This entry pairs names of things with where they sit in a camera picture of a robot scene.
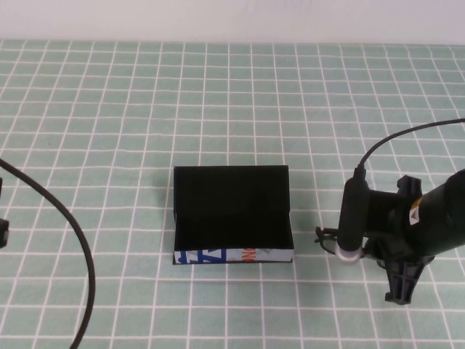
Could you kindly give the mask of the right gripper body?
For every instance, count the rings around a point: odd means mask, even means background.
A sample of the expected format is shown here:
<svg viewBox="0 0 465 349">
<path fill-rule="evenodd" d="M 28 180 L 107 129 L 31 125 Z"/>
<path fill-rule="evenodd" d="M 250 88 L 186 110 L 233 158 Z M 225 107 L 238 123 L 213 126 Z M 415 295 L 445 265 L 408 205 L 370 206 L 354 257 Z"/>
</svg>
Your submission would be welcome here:
<svg viewBox="0 0 465 349">
<path fill-rule="evenodd" d="M 432 256 L 419 251 L 411 237 L 408 215 L 413 202 L 421 198 L 421 181 L 404 176 L 397 181 L 397 192 L 371 190 L 368 207 L 368 239 L 386 241 L 389 257 L 416 260 Z"/>
</svg>

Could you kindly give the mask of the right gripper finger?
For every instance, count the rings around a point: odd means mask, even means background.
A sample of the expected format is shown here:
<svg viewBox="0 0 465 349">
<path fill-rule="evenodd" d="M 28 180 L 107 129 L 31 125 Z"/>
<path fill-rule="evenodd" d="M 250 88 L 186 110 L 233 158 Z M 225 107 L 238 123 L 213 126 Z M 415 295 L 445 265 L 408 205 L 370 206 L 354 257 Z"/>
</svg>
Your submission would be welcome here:
<svg viewBox="0 0 465 349">
<path fill-rule="evenodd" d="M 386 241 L 382 238 L 369 238 L 365 244 L 365 256 L 375 260 L 380 268 L 385 268 L 389 257 Z"/>
<path fill-rule="evenodd" d="M 385 294 L 386 302 L 396 305 L 409 305 L 415 287 L 425 267 L 435 259 L 435 256 L 412 259 L 395 259 L 387 257 L 384 269 L 387 274 L 389 291 Z"/>
</svg>

